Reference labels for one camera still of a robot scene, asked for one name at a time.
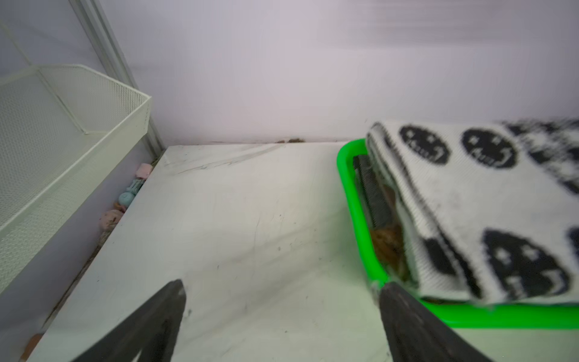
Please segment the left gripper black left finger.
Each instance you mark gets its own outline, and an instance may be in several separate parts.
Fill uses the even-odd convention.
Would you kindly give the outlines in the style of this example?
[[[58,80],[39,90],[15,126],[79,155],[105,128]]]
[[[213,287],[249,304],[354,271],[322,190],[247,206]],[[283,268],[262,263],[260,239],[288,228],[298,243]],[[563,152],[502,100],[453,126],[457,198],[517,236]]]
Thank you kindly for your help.
[[[180,279],[167,283],[101,340],[75,358],[82,361],[170,361],[185,311]]]

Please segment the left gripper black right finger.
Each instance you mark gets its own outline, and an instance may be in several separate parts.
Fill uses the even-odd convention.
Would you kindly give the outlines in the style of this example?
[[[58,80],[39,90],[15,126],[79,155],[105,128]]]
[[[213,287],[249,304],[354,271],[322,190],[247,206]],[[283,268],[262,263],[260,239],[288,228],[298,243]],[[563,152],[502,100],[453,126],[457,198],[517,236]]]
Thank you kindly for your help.
[[[488,361],[399,284],[378,293],[381,322],[394,361]]]

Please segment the brown plaid scarf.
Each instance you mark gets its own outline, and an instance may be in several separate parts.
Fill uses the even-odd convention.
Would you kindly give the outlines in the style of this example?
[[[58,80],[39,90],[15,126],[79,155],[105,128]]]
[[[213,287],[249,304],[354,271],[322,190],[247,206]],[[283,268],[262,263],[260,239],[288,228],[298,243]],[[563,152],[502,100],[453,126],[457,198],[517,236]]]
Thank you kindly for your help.
[[[405,255],[403,231],[399,224],[370,231],[378,261],[402,281],[408,281],[410,271]]]

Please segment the green plastic basket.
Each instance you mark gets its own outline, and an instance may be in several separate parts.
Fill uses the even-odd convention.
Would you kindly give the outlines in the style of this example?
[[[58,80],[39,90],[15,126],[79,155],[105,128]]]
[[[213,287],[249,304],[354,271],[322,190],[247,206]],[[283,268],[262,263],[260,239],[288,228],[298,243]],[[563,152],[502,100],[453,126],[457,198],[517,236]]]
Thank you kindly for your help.
[[[365,140],[353,140],[339,150],[336,166],[342,181],[360,259],[369,282],[382,287],[391,281],[375,256],[363,205],[357,191],[354,158],[366,155]],[[452,328],[577,330],[577,305],[506,305],[484,309],[469,304],[423,305]]]

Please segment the black white checked scarf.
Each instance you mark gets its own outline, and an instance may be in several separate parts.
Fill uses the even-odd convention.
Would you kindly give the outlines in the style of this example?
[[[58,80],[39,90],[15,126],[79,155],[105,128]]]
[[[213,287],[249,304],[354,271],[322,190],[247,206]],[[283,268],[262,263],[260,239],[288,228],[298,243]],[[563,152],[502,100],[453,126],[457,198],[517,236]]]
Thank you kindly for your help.
[[[354,156],[353,165],[357,192],[369,229],[378,230],[393,226],[394,214],[376,179],[369,156]]]

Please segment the white cloth black discs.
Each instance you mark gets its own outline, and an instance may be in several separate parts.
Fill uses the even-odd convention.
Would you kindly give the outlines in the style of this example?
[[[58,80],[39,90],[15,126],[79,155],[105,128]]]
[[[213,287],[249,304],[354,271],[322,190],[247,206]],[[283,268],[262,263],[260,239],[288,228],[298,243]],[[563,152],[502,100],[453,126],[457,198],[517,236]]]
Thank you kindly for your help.
[[[578,302],[578,196],[501,125],[377,122],[366,136],[394,193],[416,293],[428,299]]]

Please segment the houndstooth black white cloth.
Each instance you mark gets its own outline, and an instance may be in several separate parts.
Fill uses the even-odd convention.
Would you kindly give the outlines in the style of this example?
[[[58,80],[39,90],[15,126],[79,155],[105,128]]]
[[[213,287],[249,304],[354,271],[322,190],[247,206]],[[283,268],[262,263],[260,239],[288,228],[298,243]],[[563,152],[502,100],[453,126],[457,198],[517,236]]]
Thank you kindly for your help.
[[[502,121],[508,132],[559,186],[578,196],[578,119]]]

